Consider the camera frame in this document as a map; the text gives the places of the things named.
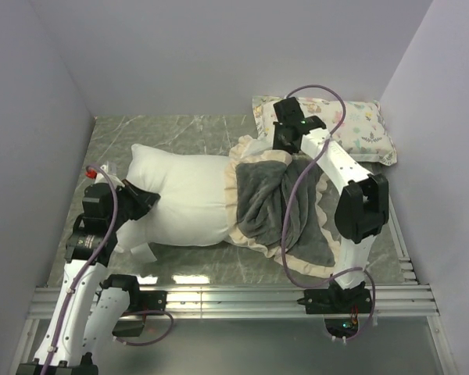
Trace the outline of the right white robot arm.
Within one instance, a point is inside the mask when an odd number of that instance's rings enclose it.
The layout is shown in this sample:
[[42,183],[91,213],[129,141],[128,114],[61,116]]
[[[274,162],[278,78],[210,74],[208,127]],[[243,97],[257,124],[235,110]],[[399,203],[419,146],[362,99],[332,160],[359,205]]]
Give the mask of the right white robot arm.
[[372,174],[363,168],[333,140],[333,133],[340,128],[344,117],[329,130],[319,117],[304,116],[298,100],[293,97],[274,104],[274,111],[277,120],[273,146],[291,153],[302,152],[312,159],[296,180],[286,204],[281,254],[286,253],[285,236],[299,185],[308,172],[318,166],[339,193],[334,220],[341,242],[331,275],[338,286],[329,292],[328,301],[335,311],[346,312],[356,303],[355,290],[364,285],[371,246],[389,220],[388,180],[381,173]]

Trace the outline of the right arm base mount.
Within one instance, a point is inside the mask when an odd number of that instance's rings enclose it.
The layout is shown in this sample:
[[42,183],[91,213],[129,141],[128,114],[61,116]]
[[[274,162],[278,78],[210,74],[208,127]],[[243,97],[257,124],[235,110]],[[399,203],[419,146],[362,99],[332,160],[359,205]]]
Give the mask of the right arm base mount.
[[346,343],[360,332],[360,314],[374,315],[375,293],[365,288],[365,283],[353,289],[330,285],[327,289],[307,289],[298,301],[307,315],[323,315],[324,325],[331,339]]

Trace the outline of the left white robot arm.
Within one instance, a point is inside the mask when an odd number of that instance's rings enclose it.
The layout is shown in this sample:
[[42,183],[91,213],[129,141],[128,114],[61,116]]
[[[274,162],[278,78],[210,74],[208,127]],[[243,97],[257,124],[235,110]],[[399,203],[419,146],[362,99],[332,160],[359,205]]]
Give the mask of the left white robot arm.
[[144,217],[158,201],[157,193],[127,180],[85,189],[83,211],[66,242],[63,283],[51,322],[32,361],[19,364],[18,374],[98,373],[93,356],[102,336],[142,302],[136,277],[106,274],[116,232]]

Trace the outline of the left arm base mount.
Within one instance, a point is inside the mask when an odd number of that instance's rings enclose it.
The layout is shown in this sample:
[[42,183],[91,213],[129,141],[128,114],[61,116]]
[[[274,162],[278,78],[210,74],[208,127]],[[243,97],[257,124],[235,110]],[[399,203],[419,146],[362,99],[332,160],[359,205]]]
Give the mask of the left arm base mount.
[[169,319],[166,314],[166,300],[166,291],[141,291],[137,300],[119,318],[113,329],[113,336],[116,339],[139,338],[150,316]]

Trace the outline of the grey pillowcase with cream ruffle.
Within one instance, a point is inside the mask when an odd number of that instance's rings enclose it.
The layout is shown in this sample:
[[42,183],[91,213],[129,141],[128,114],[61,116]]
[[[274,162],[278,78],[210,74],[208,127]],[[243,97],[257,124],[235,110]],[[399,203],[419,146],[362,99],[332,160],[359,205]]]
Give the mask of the grey pillowcase with cream ruffle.
[[239,138],[229,159],[224,174],[227,242],[259,252],[302,275],[330,276],[340,243],[326,228],[328,218],[320,207],[329,187],[328,176],[315,166],[299,185],[282,255],[286,204],[309,159],[273,150],[266,141],[249,135]]

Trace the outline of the white pillow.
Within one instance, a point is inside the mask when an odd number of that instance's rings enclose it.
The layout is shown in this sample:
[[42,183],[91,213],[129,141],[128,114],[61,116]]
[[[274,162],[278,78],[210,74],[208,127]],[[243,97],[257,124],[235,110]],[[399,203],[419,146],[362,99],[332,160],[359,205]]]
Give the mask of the white pillow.
[[206,247],[227,239],[227,156],[178,155],[140,144],[131,152],[126,180],[159,200],[116,232],[116,252],[137,255],[145,244]]

